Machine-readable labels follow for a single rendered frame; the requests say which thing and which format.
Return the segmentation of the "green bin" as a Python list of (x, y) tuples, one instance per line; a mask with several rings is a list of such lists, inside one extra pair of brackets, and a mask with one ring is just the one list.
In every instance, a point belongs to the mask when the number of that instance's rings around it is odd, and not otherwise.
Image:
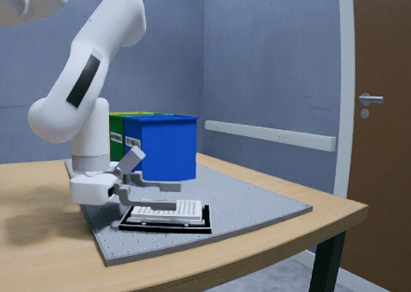
[(124, 116), (165, 115), (162, 113), (112, 114), (110, 117), (111, 162), (125, 156)]

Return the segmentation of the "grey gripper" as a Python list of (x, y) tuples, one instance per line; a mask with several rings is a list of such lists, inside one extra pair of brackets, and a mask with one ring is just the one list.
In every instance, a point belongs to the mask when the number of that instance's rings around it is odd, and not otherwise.
[(142, 171), (126, 175), (119, 167), (112, 173), (78, 172), (74, 169), (73, 172), (79, 174), (69, 181), (71, 201), (75, 204), (103, 205), (116, 195), (125, 206), (151, 207), (153, 211), (177, 210), (176, 200), (131, 199), (129, 183), (134, 181), (140, 187), (159, 187), (160, 192), (181, 192), (182, 183), (179, 181), (144, 181)]

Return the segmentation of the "blue bin with label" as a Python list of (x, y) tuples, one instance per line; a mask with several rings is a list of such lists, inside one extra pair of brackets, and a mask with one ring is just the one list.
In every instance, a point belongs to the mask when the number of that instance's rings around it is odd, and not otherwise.
[(146, 155), (132, 169), (132, 173), (142, 171), (144, 181), (196, 179), (199, 117), (149, 115), (122, 118), (124, 119), (125, 155), (135, 146)]

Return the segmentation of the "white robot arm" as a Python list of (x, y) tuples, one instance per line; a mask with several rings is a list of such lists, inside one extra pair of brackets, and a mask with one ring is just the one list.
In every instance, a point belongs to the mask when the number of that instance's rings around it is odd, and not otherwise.
[[(43, 19), (66, 2), (0, 0), (0, 24), (16, 27)], [(137, 44), (145, 30), (142, 0), (103, 0), (75, 36), (66, 66), (48, 96), (29, 109), (28, 125), (38, 136), (53, 143), (72, 138), (75, 171), (112, 173), (119, 167), (127, 175), (146, 156), (135, 146), (117, 165), (110, 165), (109, 105), (98, 98), (120, 47)]]

